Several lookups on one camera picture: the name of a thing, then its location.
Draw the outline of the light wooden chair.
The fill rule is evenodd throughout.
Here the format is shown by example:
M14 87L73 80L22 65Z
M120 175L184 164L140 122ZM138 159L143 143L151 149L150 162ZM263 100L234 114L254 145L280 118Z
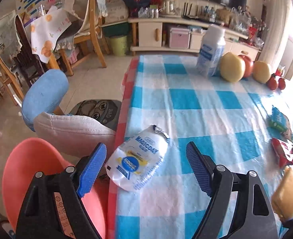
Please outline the light wooden chair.
M15 106L22 106L22 101L24 99L24 94L22 92L21 86L18 83L15 75L9 70L7 65L0 57L0 81L5 87L7 93L9 94L12 102Z

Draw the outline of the yellow pear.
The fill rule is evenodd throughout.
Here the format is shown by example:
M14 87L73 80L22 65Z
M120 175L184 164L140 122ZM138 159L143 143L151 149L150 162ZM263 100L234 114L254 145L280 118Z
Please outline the yellow pear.
M255 61L252 76L259 83L267 83L271 77L271 65L263 61Z
M236 83L241 80L245 74L245 69L245 61L231 52L226 53L220 59L220 75L230 83Z

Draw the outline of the checkered blue tablecloth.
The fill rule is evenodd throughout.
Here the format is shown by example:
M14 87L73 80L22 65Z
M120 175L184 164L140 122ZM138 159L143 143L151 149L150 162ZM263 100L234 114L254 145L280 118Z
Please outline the checkered blue tablecloth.
M157 125L170 136L164 162L144 188L109 190L108 238L191 238L205 214L202 192L186 158L194 142L201 153L230 171L254 170L268 195L282 178L269 126L272 108L293 123L293 83L271 91L254 79L229 83L205 78L196 57L144 55L133 58L123 80L116 145Z

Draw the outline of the white magic day pouch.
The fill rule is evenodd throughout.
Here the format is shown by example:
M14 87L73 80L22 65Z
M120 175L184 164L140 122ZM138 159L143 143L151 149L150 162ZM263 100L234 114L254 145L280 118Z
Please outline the white magic day pouch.
M123 190L142 189L164 161L170 137L151 125L123 142L105 164L108 177Z

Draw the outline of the red milk tea bag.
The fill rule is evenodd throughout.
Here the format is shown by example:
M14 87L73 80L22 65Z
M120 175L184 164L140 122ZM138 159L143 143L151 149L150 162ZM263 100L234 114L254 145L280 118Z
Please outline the red milk tea bag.
M271 144L277 155L279 168L283 169L286 166L293 166L293 143L272 138Z

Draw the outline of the red apple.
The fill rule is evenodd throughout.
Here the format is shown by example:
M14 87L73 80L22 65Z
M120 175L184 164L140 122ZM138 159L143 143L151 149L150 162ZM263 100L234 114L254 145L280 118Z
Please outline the red apple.
M244 78L249 77L253 72L253 64L254 62L251 60L251 58L247 55L239 55L240 58L243 59L245 62L245 73L243 75Z

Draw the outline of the small tangerine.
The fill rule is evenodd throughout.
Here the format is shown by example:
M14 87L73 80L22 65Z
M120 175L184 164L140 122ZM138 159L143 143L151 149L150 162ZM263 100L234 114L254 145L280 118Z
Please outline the small tangerine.
M278 79L278 88L280 90L284 90L286 88L286 82L284 78L279 78Z

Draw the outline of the yellow pear left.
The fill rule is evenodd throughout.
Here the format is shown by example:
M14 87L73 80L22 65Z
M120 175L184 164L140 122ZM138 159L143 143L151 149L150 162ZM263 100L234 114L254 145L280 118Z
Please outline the yellow pear left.
M231 52L226 53L220 59L220 75L230 83L236 83L241 80L245 74L245 69L245 61Z

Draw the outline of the tan square box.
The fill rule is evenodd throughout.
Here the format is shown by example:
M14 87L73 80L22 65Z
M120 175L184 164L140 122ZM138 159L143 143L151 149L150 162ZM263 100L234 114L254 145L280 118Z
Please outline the tan square box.
M293 166L286 166L283 178L271 198L274 213L281 222L293 218Z

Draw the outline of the blue cushioned stool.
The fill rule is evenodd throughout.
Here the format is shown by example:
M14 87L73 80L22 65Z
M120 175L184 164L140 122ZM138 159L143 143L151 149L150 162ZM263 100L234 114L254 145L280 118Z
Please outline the blue cushioned stool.
M67 76L50 69L31 86L22 102L22 118L33 132L34 119L42 112L53 113L69 89Z

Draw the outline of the white plastic bottle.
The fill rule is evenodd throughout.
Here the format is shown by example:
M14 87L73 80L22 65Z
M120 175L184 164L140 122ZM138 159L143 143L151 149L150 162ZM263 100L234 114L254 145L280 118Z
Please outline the white plastic bottle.
M225 30L222 27L210 25L202 38L196 64L202 76L211 77L215 74L225 45Z

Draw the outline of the green waste bin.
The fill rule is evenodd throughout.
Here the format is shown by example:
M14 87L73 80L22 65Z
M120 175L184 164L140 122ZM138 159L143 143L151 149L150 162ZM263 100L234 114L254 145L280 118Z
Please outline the green waste bin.
M115 56L126 56L128 52L128 36L113 36L109 38L112 52Z

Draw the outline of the dark wooden chair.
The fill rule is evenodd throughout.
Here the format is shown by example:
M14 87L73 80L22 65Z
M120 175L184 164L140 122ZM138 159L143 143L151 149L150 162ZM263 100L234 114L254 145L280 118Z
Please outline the dark wooden chair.
M28 87L31 87L33 83L44 74L44 69L38 57L32 54L31 45L19 15L15 16L14 22L18 40L22 44L20 52L14 57L14 61L18 65Z

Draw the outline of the pink plastic bucket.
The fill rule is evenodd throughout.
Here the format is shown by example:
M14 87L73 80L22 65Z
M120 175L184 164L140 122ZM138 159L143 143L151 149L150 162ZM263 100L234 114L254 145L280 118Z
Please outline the pink plastic bucket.
M43 139L26 139L12 150L3 172L2 197L15 234L22 203L34 175L38 171L45 175L57 174L67 166L75 165L67 162L53 145ZM91 192L82 200L101 238L106 238L107 197L108 186L97 177Z

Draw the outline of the yellow pear right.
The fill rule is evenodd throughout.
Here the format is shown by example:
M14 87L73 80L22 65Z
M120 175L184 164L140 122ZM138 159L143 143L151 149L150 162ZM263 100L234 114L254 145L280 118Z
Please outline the yellow pear right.
M271 77L271 65L263 61L255 61L252 76L259 83L267 83Z

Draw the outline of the cow cartoon wipes pack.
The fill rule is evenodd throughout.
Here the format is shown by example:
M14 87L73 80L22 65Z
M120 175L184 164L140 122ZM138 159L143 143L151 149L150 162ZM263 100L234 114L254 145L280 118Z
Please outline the cow cartoon wipes pack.
M270 126L278 130L281 135L293 142L293 123L277 107L272 107Z

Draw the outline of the dining table orange cloth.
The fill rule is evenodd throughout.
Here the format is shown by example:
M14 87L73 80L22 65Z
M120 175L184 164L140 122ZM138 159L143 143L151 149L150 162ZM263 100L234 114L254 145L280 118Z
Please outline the dining table orange cloth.
M30 26L31 51L48 69L59 69L53 54L58 38L70 27L65 9L52 6L47 14L34 20Z

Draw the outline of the pink storage box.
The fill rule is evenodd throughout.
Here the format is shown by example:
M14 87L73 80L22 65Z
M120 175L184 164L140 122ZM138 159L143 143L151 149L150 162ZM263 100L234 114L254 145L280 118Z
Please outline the pink storage box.
M168 46L172 49L188 49L190 44L191 31L184 27L169 28Z

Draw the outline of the tangerine with leaf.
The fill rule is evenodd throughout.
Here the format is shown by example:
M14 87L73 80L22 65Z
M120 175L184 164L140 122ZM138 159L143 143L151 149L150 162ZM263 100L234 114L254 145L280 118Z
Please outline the tangerine with leaf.
M269 80L267 81L267 87L274 91L278 88L278 78L276 77L276 75L272 75Z

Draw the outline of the white cushioned seat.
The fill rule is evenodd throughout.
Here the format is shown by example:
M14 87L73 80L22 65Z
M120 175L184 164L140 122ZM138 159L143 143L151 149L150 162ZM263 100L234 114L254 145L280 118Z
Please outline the white cushioned seat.
M100 142L106 145L108 157L114 150L116 132L90 117L43 112L34 119L34 129L59 152L74 157L90 155Z

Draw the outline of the wooden chair with cover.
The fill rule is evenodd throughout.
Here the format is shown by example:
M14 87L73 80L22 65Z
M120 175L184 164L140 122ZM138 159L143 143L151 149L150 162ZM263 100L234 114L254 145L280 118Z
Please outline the wooden chair with cover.
M56 45L56 50L62 57L67 69L67 75L74 75L69 62L67 51L73 50L76 44L79 44L83 57L88 55L87 42L93 45L93 50L97 54L98 60L103 68L106 68L106 62L102 49L110 54L109 46L102 31L102 18L108 15L106 9L106 0L64 0L63 9L68 13L71 20L71 26L63 33L61 40Z

